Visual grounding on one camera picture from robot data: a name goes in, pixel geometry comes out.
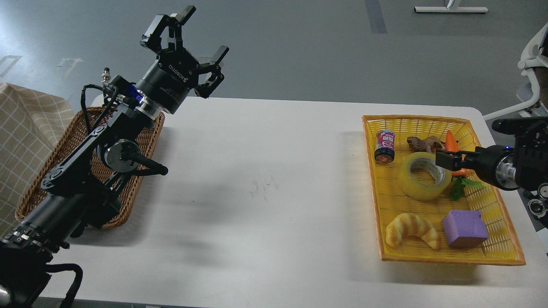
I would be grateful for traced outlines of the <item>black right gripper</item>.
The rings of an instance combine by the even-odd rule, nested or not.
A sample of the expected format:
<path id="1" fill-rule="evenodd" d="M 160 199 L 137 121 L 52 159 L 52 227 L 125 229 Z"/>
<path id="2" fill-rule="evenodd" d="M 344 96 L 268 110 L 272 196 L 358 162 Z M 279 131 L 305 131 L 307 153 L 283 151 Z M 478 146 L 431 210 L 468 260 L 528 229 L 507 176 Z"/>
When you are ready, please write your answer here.
<path id="1" fill-rule="evenodd" d="M 436 151 L 436 165 L 452 172 L 473 170 L 484 183 L 505 191 L 516 190 L 514 148 L 476 146 L 474 151 Z"/>

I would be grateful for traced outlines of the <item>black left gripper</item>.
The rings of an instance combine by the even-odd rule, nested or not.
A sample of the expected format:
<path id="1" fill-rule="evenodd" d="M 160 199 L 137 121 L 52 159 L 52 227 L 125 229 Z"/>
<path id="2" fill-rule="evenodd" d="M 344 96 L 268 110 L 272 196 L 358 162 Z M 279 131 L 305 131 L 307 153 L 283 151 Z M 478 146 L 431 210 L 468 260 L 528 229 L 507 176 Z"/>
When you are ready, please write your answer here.
<path id="1" fill-rule="evenodd" d="M 183 46 L 182 27 L 196 10 L 195 6 L 186 6 L 182 12 L 156 15 L 140 40 L 141 47 L 153 51 L 157 59 L 135 87 L 170 114 L 176 113 L 191 89 L 207 99 L 224 80 L 220 63 L 229 47 L 221 45 L 208 63 L 199 64 Z M 165 30 L 167 47 L 162 47 Z M 199 76 L 204 74 L 208 77 L 199 84 Z"/>

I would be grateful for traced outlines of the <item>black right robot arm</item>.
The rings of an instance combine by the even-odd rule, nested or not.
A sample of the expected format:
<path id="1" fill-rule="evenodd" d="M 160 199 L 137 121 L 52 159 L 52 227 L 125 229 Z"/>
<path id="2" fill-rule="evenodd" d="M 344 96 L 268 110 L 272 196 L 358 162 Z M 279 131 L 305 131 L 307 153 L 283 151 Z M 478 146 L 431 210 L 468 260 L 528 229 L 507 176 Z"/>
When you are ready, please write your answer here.
<path id="1" fill-rule="evenodd" d="M 436 165 L 447 170 L 473 170 L 484 183 L 505 191 L 536 192 L 528 202 L 529 212 L 547 225 L 548 119 L 507 118 L 493 121 L 501 134 L 513 135 L 515 145 L 476 147 L 474 151 L 438 151 Z"/>

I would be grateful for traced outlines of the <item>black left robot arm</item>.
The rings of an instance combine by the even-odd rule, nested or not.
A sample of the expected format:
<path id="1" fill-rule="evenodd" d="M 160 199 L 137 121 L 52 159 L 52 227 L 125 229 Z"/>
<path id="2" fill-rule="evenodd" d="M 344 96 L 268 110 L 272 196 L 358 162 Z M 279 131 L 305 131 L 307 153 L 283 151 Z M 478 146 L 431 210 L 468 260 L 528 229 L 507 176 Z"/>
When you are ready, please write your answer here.
<path id="1" fill-rule="evenodd" d="M 156 60 L 139 82 L 121 76 L 111 80 L 105 68 L 101 86 L 83 87 L 85 139 L 45 174 L 45 199 L 1 240 L 3 308 L 30 308 L 51 275 L 64 271 L 73 271 L 75 277 L 60 306 L 71 307 L 82 268 L 51 264 L 53 255 L 70 247 L 67 238 L 114 218 L 121 209 L 119 195 L 132 177 L 168 173 L 166 166 L 145 156 L 137 137 L 161 112 L 175 113 L 191 90 L 209 98 L 224 80 L 220 63 L 229 51 L 222 45 L 201 64 L 184 47 L 182 28 L 195 11 L 195 6 L 187 6 L 183 12 L 155 16 L 140 44 L 152 50 Z"/>

